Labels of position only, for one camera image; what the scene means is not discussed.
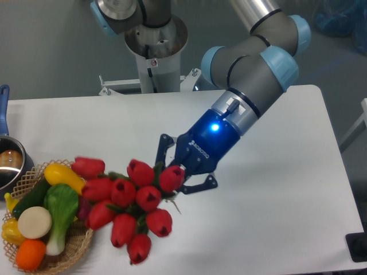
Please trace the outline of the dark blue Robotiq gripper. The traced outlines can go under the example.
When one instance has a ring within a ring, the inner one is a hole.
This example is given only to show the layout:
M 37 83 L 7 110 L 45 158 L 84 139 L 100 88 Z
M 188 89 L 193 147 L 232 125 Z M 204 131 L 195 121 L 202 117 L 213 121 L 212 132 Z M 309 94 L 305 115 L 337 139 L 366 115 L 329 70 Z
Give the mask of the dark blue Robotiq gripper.
M 155 164 L 162 163 L 162 168 L 166 168 L 167 151 L 176 144 L 171 166 L 184 167 L 186 175 L 208 173 L 200 184 L 192 186 L 183 184 L 178 189 L 179 193 L 190 195 L 218 187 L 214 173 L 217 164 L 240 140 L 235 127 L 229 123 L 231 114 L 226 111 L 221 115 L 209 109 L 178 138 L 166 133 L 160 135 Z

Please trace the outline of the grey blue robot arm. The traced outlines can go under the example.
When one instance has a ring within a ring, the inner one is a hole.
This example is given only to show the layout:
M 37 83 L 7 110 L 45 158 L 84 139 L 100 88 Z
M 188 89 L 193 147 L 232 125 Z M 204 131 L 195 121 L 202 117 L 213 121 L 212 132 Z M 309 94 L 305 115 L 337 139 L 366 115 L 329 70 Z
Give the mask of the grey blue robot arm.
M 155 162 L 165 194 L 217 186 L 217 163 L 294 83 L 299 74 L 294 57 L 311 41 L 308 23 L 286 16 L 275 1 L 233 1 L 232 6 L 250 36 L 204 54 L 203 78 L 224 93 L 186 133 L 161 135 Z M 124 34 L 142 93 L 180 90 L 188 31 L 172 14 L 170 1 L 92 1 L 91 10 L 106 34 Z

